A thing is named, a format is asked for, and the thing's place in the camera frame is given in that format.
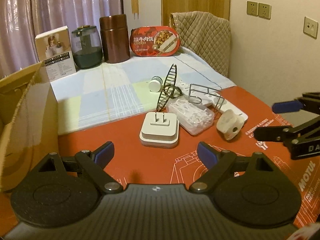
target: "red table mat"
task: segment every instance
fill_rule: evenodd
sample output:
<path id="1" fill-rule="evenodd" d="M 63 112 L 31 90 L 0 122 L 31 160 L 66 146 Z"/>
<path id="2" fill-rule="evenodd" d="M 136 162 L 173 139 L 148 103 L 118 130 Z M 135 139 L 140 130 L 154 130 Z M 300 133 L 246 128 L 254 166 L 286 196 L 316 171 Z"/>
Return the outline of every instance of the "red table mat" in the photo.
<path id="1" fill-rule="evenodd" d="M 302 227 L 316 221 L 320 206 L 320 157 L 293 161 L 282 143 L 258 142 L 252 135 L 255 127 L 289 123 L 281 116 L 273 114 L 270 107 L 262 101 L 239 87 L 223 90 L 222 95 L 249 116 L 240 133 L 231 141 L 225 141 L 215 125 L 196 136 L 190 135 L 180 127 L 177 147 L 144 147 L 139 139 L 145 117 L 145 114 L 142 114 L 60 136 L 60 154 L 70 156 L 83 149 L 95 150 L 106 141 L 112 141 L 115 145 L 115 156 L 105 171 L 124 187 L 128 183 L 185 183 L 189 187 L 206 172 L 196 154 L 200 141 L 205 141 L 218 150 L 228 149 L 243 156 L 251 156 L 255 151 L 262 151 L 301 192 L 303 203 L 295 220 L 296 226 Z"/>

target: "product box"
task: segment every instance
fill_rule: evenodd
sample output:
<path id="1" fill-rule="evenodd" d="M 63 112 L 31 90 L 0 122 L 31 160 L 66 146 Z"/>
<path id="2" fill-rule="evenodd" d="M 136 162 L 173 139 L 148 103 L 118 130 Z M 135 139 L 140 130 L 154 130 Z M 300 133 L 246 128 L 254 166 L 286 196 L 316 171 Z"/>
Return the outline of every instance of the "product box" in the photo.
<path id="1" fill-rule="evenodd" d="M 0 192 L 58 151 L 58 103 L 44 63 L 0 80 Z"/>
<path id="2" fill-rule="evenodd" d="M 178 33 L 167 26 L 150 26 L 133 29 L 130 47 L 137 56 L 171 56 L 180 47 Z"/>
<path id="3" fill-rule="evenodd" d="M 50 82 L 76 73 L 67 26 L 36 36 L 40 61 L 44 61 Z"/>

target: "plaid tablecloth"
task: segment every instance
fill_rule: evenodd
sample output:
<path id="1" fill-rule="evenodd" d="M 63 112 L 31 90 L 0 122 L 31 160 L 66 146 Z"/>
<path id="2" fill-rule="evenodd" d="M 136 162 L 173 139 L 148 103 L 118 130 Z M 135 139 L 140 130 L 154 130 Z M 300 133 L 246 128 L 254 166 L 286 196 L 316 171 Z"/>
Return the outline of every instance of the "plaid tablecloth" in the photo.
<path id="1" fill-rule="evenodd" d="M 172 64 L 185 83 L 235 86 L 183 47 L 171 57 L 132 55 L 122 63 L 102 63 L 51 83 L 58 101 L 59 135 L 155 110 L 159 93 L 149 91 L 149 81 L 153 76 L 164 80 Z"/>

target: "wall socket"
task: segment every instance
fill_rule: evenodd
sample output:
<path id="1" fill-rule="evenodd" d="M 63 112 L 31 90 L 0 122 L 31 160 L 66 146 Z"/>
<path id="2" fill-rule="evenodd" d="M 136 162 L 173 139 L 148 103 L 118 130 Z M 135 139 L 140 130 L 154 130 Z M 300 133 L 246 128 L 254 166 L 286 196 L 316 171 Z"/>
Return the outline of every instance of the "wall socket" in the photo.
<path id="1" fill-rule="evenodd" d="M 258 16 L 266 18 L 266 19 L 270 19 L 271 18 L 271 5 L 265 4 L 265 3 L 259 3 Z"/>
<path id="2" fill-rule="evenodd" d="M 258 15 L 258 3 L 247 1 L 247 14 Z"/>
<path id="3" fill-rule="evenodd" d="M 305 34 L 308 34 L 314 38 L 317 38 L 318 35 L 318 22 L 311 20 L 308 17 L 304 18 L 304 26 L 303 26 L 303 32 Z"/>

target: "brown canister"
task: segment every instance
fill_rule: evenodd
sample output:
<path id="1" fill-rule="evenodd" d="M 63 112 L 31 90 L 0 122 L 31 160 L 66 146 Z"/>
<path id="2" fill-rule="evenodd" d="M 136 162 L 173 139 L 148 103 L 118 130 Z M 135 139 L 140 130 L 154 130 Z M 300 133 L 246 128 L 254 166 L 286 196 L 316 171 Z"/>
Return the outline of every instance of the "brown canister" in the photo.
<path id="1" fill-rule="evenodd" d="M 101 17 L 100 33 L 105 62 L 119 63 L 130 58 L 127 16 L 125 14 Z"/>

